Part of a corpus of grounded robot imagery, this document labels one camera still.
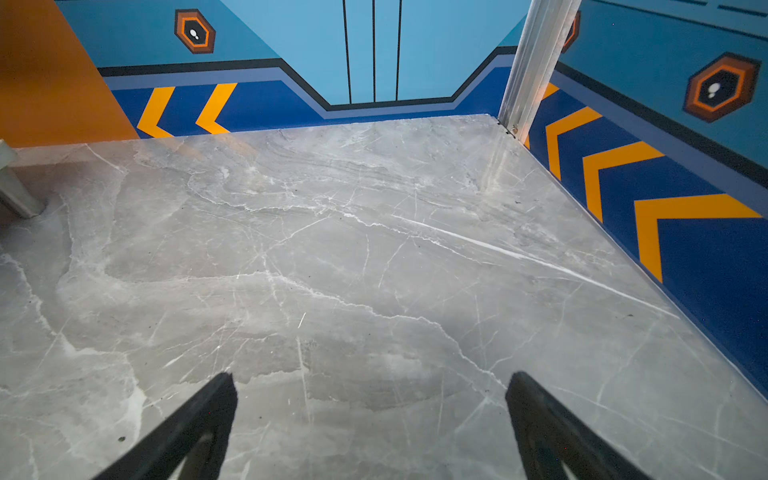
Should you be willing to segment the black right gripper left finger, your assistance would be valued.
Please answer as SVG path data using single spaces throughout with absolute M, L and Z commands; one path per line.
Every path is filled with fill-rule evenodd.
M 224 463 L 238 395 L 221 372 L 98 479 L 217 479 Z

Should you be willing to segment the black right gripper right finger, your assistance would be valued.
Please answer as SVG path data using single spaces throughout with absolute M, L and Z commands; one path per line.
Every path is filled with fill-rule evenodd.
M 528 479 L 646 479 L 524 371 L 514 373 L 505 399 Z

